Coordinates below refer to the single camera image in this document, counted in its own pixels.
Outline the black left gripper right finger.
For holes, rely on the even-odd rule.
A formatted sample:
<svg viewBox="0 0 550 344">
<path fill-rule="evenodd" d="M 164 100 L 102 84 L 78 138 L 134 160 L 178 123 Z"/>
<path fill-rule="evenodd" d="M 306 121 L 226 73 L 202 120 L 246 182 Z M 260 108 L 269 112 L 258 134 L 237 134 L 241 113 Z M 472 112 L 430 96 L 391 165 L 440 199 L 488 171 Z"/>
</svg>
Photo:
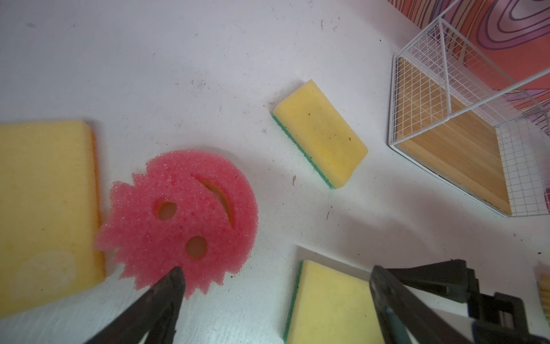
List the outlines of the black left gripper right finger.
<svg viewBox="0 0 550 344">
<path fill-rule="evenodd" d="M 385 343 L 470 343 L 412 294 L 387 269 L 376 265 L 370 290 Z"/>
</svg>

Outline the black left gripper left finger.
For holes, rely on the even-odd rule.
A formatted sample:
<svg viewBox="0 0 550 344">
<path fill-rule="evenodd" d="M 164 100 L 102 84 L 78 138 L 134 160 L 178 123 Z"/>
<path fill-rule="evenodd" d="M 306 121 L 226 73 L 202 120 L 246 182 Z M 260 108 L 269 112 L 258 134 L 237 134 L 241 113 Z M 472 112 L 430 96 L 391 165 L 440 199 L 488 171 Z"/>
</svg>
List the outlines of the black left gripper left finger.
<svg viewBox="0 0 550 344">
<path fill-rule="evenodd" d="M 88 343 L 172 343 L 186 279 L 174 267 Z"/>
</svg>

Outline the pink smiley sponge left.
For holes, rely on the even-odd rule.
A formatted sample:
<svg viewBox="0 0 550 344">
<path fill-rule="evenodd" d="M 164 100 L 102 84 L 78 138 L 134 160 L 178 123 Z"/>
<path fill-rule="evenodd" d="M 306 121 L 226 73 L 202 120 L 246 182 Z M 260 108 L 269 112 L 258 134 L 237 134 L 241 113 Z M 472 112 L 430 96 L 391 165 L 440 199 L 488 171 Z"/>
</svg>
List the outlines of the pink smiley sponge left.
<svg viewBox="0 0 550 344">
<path fill-rule="evenodd" d="M 155 157 L 132 183 L 116 182 L 96 245 L 113 251 L 124 278 L 137 289 L 173 267 L 186 279 L 186 297 L 222 285 L 250 256 L 259 209 L 246 176 L 229 160 L 204 150 Z"/>
</svg>

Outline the pink smiley sponge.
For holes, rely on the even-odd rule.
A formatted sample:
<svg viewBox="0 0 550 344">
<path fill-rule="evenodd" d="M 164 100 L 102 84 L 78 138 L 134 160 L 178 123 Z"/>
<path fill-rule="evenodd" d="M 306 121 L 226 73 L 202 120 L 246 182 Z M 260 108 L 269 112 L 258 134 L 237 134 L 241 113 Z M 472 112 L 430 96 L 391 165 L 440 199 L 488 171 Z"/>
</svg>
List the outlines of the pink smiley sponge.
<svg viewBox="0 0 550 344">
<path fill-rule="evenodd" d="M 550 277 L 549 274 L 541 274 L 537 281 L 541 308 L 547 323 L 550 324 Z"/>
<path fill-rule="evenodd" d="M 229 160 L 204 150 L 155 157 L 132 183 L 116 182 L 96 245 L 113 251 L 124 278 L 137 289 L 173 267 L 186 279 L 186 297 L 222 285 L 250 256 L 259 209 L 246 176 Z"/>
</svg>

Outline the yellow green sponge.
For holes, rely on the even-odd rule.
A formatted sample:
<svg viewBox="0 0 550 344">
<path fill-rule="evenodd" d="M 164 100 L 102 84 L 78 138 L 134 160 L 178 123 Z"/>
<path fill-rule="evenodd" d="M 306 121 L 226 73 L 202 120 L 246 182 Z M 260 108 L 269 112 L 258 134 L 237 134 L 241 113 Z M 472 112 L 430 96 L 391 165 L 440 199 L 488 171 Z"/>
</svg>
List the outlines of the yellow green sponge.
<svg viewBox="0 0 550 344">
<path fill-rule="evenodd" d="M 369 282 L 300 262 L 285 343 L 383 343 Z"/>
<path fill-rule="evenodd" d="M 343 187 L 368 154 L 313 80 L 282 100 L 272 117 L 332 189 Z"/>
</svg>

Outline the pink smiley sponge right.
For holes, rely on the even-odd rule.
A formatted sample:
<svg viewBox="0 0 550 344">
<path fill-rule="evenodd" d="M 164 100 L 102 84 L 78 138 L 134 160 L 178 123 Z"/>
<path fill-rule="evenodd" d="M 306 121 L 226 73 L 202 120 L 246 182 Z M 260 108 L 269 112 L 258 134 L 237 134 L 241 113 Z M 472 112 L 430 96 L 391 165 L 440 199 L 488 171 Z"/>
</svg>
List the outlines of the pink smiley sponge right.
<svg viewBox="0 0 550 344">
<path fill-rule="evenodd" d="M 550 324 L 550 277 L 549 274 L 541 274 L 537 281 L 541 308 L 547 323 Z"/>
</svg>

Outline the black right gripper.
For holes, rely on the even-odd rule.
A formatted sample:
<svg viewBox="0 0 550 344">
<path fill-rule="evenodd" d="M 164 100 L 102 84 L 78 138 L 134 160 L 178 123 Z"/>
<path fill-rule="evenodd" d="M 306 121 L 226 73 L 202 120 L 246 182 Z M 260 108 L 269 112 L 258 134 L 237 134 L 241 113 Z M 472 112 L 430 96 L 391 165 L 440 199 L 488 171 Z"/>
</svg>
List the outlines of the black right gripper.
<svg viewBox="0 0 550 344">
<path fill-rule="evenodd" d="M 530 333 L 522 299 L 499 292 L 479 293 L 475 271 L 467 267 L 465 260 L 388 271 L 408 287 L 467 303 L 468 316 L 474 320 L 474 343 L 549 343 L 548 338 Z"/>
</svg>

